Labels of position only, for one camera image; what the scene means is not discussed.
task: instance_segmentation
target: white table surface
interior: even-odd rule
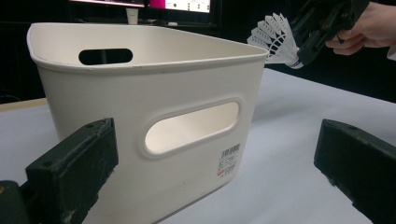
[[[396,104],[265,69],[236,177],[161,223],[371,223],[313,164],[323,119],[396,146]],[[0,112],[0,180],[22,184],[57,142],[47,105]]]

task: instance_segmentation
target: badminton shuttlecock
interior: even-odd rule
[[[247,39],[250,45],[269,50],[267,63],[284,63],[291,68],[301,68],[301,63],[288,20],[280,15],[266,16]]]

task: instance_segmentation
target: storage bin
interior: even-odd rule
[[[234,177],[265,49],[161,27],[72,23],[32,24],[27,42],[60,139],[115,120],[120,164],[84,223],[151,223]]]

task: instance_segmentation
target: black object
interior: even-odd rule
[[[351,29],[369,0],[308,0],[290,26],[303,65],[314,61],[325,42],[341,30]]]
[[[166,21],[163,20],[156,20],[152,22],[153,25],[160,25],[160,26],[164,26],[165,24],[167,24]]]
[[[85,65],[128,63],[133,57],[129,49],[84,49],[78,55]]]
[[[396,223],[396,147],[325,119],[314,164],[374,223]]]
[[[32,162],[20,188],[0,181],[0,223],[82,223],[118,162],[113,119],[85,125]]]
[[[85,17],[83,19],[76,19],[78,22],[87,23],[113,23],[113,24],[128,24],[127,18],[109,18],[109,17]]]

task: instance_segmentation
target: oval cutout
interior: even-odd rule
[[[161,155],[230,130],[239,116],[239,104],[230,102],[155,123],[146,135],[151,155]]]
[[[78,59],[85,65],[128,63],[134,55],[129,49],[84,49]]]

